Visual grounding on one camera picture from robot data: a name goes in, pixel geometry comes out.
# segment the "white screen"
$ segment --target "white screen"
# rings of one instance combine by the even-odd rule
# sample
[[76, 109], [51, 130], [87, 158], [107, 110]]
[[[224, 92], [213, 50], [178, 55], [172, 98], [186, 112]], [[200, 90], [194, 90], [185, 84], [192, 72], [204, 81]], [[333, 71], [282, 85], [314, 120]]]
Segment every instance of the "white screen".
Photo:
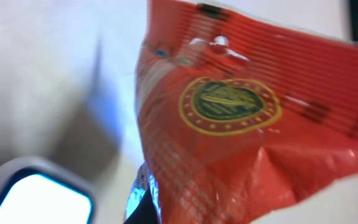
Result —
[[0, 224], [86, 224], [88, 197], [40, 174], [15, 183], [0, 206]]

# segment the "blurry background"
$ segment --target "blurry background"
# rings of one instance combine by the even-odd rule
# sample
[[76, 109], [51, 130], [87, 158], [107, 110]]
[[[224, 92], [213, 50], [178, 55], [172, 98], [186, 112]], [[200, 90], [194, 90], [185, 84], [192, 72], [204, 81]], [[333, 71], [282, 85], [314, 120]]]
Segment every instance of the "blurry background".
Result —
[[[345, 0], [213, 4], [350, 37]], [[97, 223], [122, 223], [143, 163], [133, 105], [146, 12], [147, 0], [0, 0], [0, 164], [39, 155], [91, 181]]]

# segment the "red plastic bag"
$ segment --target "red plastic bag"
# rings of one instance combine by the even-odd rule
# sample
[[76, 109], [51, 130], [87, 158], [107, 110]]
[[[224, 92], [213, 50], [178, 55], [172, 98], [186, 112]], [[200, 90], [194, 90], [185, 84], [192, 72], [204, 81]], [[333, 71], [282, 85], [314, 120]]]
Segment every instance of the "red plastic bag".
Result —
[[136, 102], [160, 223], [249, 223], [358, 173], [358, 47], [150, 3]]

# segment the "oval emblem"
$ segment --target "oval emblem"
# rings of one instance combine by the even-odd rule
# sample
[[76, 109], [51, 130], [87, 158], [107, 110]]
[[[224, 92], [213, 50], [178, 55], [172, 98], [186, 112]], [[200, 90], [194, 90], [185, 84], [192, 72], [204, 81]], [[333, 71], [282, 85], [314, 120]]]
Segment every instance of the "oval emblem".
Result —
[[222, 136], [270, 125], [282, 109], [274, 92], [259, 81], [199, 78], [182, 93], [179, 112], [193, 129]]

